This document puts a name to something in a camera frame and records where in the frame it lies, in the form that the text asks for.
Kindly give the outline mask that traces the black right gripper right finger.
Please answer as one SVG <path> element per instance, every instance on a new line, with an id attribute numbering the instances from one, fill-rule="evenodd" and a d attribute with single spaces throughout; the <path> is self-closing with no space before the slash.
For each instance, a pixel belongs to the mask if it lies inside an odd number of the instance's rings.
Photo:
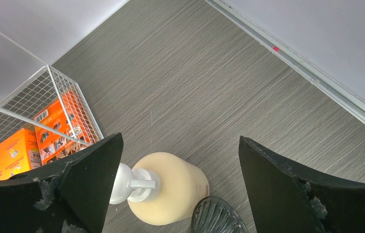
<path id="1" fill-rule="evenodd" d="M 239 159 L 259 233 L 365 233 L 365 183 L 332 176 L 241 136 Z"/>

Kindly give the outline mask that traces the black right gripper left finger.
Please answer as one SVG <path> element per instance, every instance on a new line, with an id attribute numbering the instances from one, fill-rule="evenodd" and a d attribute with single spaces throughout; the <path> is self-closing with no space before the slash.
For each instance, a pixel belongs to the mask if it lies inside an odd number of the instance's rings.
<path id="1" fill-rule="evenodd" d="M 122 151 L 115 133 L 0 181 L 0 233 L 100 233 Z"/>

